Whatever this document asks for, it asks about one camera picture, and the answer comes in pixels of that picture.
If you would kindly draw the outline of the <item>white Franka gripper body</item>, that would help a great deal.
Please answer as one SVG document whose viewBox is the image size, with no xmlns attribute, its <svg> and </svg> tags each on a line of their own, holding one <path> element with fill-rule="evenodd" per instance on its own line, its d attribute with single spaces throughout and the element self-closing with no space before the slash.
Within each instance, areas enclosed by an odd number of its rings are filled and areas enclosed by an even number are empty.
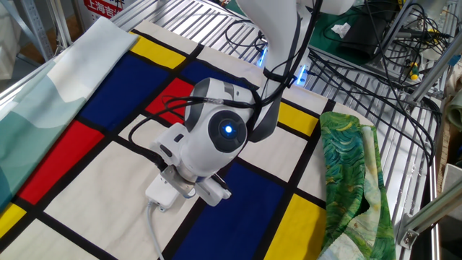
<svg viewBox="0 0 462 260">
<path fill-rule="evenodd" d="M 231 197 L 231 190 L 224 180 L 218 175 L 195 184 L 196 193 L 211 207 L 215 207 L 222 200 Z"/>
</svg>

